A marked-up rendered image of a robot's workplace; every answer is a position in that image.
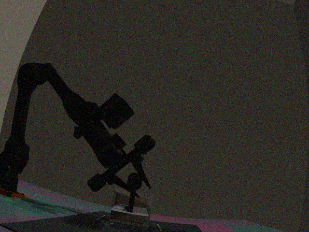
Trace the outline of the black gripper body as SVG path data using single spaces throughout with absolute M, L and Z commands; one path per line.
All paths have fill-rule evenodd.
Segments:
M 105 144 L 109 140 L 111 140 L 111 137 L 111 134 L 103 136 L 93 145 L 93 150 L 101 150 L 105 146 Z M 116 176 L 115 173 L 124 168 L 128 163 L 134 163 L 134 161 L 139 159 L 142 154 L 150 151 L 155 146 L 155 143 L 156 142 L 150 135 L 145 135 L 134 144 L 135 149 L 130 151 L 128 154 L 126 154 L 125 151 L 122 149 L 124 151 L 123 156 L 117 159 L 117 161 L 115 161 L 112 166 L 108 168 L 108 170 L 105 171 L 102 175 L 97 173 L 96 175 L 94 175 L 94 177 L 89 179 L 87 182 L 88 186 L 92 189 L 93 192 L 97 192 L 99 189 L 106 185 L 106 182 L 109 182 Z

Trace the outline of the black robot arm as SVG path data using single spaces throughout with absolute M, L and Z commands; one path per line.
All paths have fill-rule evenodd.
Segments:
M 14 110 L 11 136 L 0 154 L 0 188 L 11 192 L 17 191 L 18 174 L 21 174 L 29 160 L 29 146 L 25 143 L 25 130 L 31 94 L 37 85 L 49 81 L 60 96 L 68 116 L 78 125 L 74 127 L 74 137 L 84 137 L 91 148 L 103 136 L 110 134 L 101 123 L 103 120 L 109 128 L 117 129 L 125 123 L 134 112 L 129 104 L 114 93 L 103 105 L 85 101 L 69 89 L 51 63 L 26 63 L 18 71 L 18 95 Z M 123 139 L 115 133 L 105 146 L 94 150 L 98 161 L 106 169 L 123 156 L 122 148 L 126 146 Z M 10 167 L 8 167 L 10 166 Z

